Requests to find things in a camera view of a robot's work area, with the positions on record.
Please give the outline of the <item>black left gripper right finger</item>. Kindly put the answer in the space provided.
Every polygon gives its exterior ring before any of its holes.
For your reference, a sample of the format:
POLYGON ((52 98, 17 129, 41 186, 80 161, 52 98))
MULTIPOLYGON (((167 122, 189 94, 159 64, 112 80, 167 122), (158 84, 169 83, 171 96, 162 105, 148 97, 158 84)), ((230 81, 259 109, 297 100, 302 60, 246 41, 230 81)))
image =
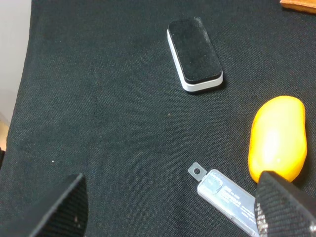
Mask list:
POLYGON ((261 237, 316 235, 316 198, 273 171, 261 173, 254 207, 261 237))

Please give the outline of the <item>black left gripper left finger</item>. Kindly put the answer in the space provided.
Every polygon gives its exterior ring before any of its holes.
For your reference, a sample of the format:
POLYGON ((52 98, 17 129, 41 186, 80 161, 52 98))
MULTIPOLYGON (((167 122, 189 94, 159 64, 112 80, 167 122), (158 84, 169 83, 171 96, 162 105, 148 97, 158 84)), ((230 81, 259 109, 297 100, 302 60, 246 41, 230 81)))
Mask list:
POLYGON ((87 226, 86 177, 68 176, 32 209, 31 237, 82 237, 87 226))

